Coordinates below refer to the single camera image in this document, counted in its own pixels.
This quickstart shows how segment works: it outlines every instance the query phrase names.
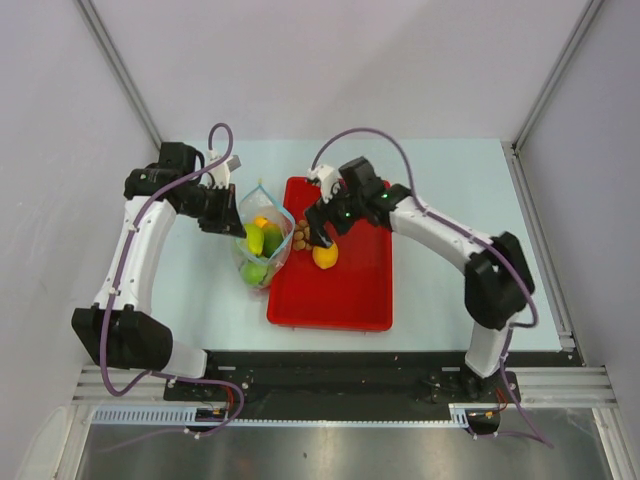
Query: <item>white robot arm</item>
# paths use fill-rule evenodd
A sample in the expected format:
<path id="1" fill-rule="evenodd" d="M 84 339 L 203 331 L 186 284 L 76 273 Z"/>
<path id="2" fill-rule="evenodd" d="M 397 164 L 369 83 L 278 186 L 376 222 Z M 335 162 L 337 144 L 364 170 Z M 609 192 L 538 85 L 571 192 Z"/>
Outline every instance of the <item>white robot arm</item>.
<path id="1" fill-rule="evenodd" d="M 149 206 L 138 226 L 133 226 L 134 218 L 151 195 L 195 171 L 196 158 L 204 164 L 204 156 L 193 147 L 165 142 L 158 162 L 133 170 L 125 182 L 124 223 L 105 282 L 93 305 L 77 308 L 71 321 L 96 364 L 100 363 L 102 322 L 113 296 L 108 366 L 152 370 L 175 377 L 201 378 L 205 374 L 206 352 L 175 340 L 170 329 L 151 317 L 151 294 L 162 246 L 176 215 L 197 218 L 204 232 L 246 235 L 236 209 L 235 186 L 229 183 L 231 171 L 240 166 L 238 157 L 232 156 L 215 167 L 204 184 L 196 179 L 169 190 Z M 120 285 L 114 291 L 113 281 L 132 229 L 136 234 L 125 255 Z"/>
<path id="2" fill-rule="evenodd" d="M 363 157 L 342 166 L 340 175 L 328 169 L 331 167 L 322 165 L 307 175 L 313 183 L 332 182 L 321 185 L 321 198 L 305 212 L 311 226 L 311 242 L 324 247 L 331 245 L 332 240 L 324 228 L 327 222 L 342 235 L 355 221 L 365 218 L 441 255 L 465 276 L 465 305 L 475 320 L 465 363 L 481 379 L 493 375 L 499 367 L 508 324 L 525 307 L 526 300 L 508 272 L 502 271 L 497 259 L 472 239 L 500 250 L 517 268 L 532 293 L 533 280 L 516 237 L 504 233 L 491 238 L 423 202 L 420 202 L 423 209 L 418 209 L 409 189 L 402 185 L 387 188 Z M 462 235 L 447 223 L 469 235 Z"/>

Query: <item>lemon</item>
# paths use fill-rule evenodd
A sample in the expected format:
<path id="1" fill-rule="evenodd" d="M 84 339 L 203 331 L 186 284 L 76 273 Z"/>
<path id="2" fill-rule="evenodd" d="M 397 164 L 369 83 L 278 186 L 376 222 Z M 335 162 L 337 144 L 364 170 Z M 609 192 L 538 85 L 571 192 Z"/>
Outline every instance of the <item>lemon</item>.
<path id="1" fill-rule="evenodd" d="M 313 261 L 321 269 L 333 267 L 338 261 L 338 245 L 335 242 L 329 248 L 313 247 L 311 254 Z"/>
<path id="2" fill-rule="evenodd" d="M 247 250 L 254 255 L 262 255 L 262 248 L 264 247 L 262 229 L 253 223 L 245 223 L 244 229 L 247 232 Z"/>

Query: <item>red tray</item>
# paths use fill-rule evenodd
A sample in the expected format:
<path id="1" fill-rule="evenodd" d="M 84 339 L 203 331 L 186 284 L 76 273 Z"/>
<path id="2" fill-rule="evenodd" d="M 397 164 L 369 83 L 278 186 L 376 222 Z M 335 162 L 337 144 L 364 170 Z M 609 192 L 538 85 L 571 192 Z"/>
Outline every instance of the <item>red tray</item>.
<path id="1" fill-rule="evenodd" d="M 284 207 L 297 222 L 319 197 L 318 187 L 291 177 Z M 267 318 L 286 327 L 388 330 L 393 323 L 391 232 L 365 220 L 342 237 L 328 231 L 338 244 L 338 263 L 321 270 L 311 252 L 292 249 L 273 278 Z"/>

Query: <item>white table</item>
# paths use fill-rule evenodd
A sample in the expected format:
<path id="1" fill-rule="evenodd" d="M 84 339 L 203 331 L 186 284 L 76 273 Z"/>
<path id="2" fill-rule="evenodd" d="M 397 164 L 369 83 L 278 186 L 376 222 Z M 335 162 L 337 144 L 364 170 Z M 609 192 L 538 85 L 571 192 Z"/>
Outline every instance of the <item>white table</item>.
<path id="1" fill-rule="evenodd" d="M 218 150 L 226 144 L 221 141 Z M 191 142 L 204 150 L 202 142 Z M 497 140 L 406 140 L 420 196 L 453 218 L 492 235 L 505 230 L 523 244 L 536 283 L 540 326 L 517 331 L 512 350 L 558 351 L 560 343 L 531 242 Z M 238 202 L 262 179 L 282 199 L 288 177 L 304 175 L 319 141 L 238 141 L 242 168 L 233 173 Z M 340 166 L 361 155 L 377 173 L 407 184 L 403 164 L 382 140 L 343 139 L 323 160 Z M 230 255 L 231 240 L 205 234 L 180 217 L 168 235 L 153 289 L 153 317 L 174 337 L 196 347 L 265 351 L 466 350 L 472 320 L 464 307 L 464 279 L 425 247 L 393 236 L 393 327 L 384 333 L 291 329 L 266 318 L 267 294 L 249 292 Z M 529 312 L 522 314 L 529 321 Z"/>

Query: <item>plastic bag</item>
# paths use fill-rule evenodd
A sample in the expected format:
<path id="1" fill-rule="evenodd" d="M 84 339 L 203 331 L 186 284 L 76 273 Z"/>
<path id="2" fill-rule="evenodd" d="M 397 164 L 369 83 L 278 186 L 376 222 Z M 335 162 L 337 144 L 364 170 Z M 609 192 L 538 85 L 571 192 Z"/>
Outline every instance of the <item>plastic bag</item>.
<path id="1" fill-rule="evenodd" d="M 253 289 L 268 287 L 271 285 L 274 275 L 278 273 L 278 270 L 280 270 L 287 261 L 289 252 L 291 251 L 291 241 L 295 223 L 293 216 L 285 210 L 280 202 L 269 195 L 261 184 L 240 201 L 238 213 L 240 214 L 240 220 L 245 226 L 247 224 L 257 225 L 255 223 L 256 218 L 262 217 L 269 222 L 269 225 L 276 225 L 280 230 L 282 241 L 270 257 L 250 252 L 247 239 L 232 239 L 231 252 L 233 260 L 244 283 Z M 270 240 L 273 240 L 273 236 L 275 235 L 278 239 L 276 242 L 279 241 L 279 237 L 277 237 L 275 233 L 278 229 L 275 229 L 273 226 L 270 231 L 269 229 L 265 230 L 265 228 L 262 228 L 263 232 L 269 231 L 269 233 L 265 234 L 265 242 L 268 241 L 266 239 L 269 235 L 272 235 Z"/>

